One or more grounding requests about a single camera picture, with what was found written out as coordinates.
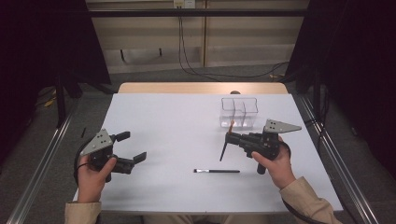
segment white table surface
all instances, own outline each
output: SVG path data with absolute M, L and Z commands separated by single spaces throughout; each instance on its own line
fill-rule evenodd
M 112 174 L 102 193 L 105 212 L 144 213 L 278 213 L 284 204 L 268 174 L 241 147 L 229 144 L 219 161 L 228 131 L 219 125 L 221 98 L 256 97 L 254 127 L 234 132 L 261 133 L 267 119 L 303 129 L 282 133 L 291 148 L 296 177 L 304 176 L 317 195 L 342 210 L 330 179 L 290 94 L 220 95 L 118 93 L 103 128 L 109 134 L 131 132 L 117 142 L 114 154 L 131 159 L 147 151 L 130 175 Z M 239 174 L 196 174 L 193 169 L 236 169 Z

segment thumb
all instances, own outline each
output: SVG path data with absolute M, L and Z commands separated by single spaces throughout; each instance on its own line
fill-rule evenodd
M 260 155 L 260 153 L 253 151 L 251 153 L 251 156 L 253 157 L 253 159 L 258 162 L 259 164 L 263 165 L 264 167 L 266 167 L 267 169 L 269 167 L 271 167 L 272 165 L 272 161 L 268 160 L 267 158 L 265 158 L 264 156 Z
M 100 175 L 103 177 L 108 176 L 108 174 L 111 173 L 111 171 L 113 170 L 114 166 L 117 163 L 117 159 L 116 158 L 110 158 L 110 160 L 108 160 L 105 164 L 105 166 L 102 168 L 102 170 L 100 171 Z

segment acrylic pen holder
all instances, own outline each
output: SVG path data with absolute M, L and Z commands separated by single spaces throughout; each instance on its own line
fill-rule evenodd
M 256 98 L 222 98 L 220 126 L 229 128 L 233 120 L 234 127 L 251 128 L 257 113 L 259 110 Z

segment sleeve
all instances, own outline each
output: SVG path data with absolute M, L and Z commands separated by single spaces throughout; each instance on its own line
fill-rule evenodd
M 66 204 L 64 209 L 65 224 L 94 224 L 102 209 L 101 203 L 77 203 Z
M 341 223 L 333 213 L 332 205 L 317 196 L 304 177 L 300 177 L 280 191 L 291 207 L 306 217 L 325 223 Z M 298 223 L 305 223 L 296 218 Z

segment wall outlet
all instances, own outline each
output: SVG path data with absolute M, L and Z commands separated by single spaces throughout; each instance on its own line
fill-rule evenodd
M 184 0 L 174 0 L 174 8 L 184 8 Z
M 195 0 L 185 0 L 184 8 L 195 8 Z

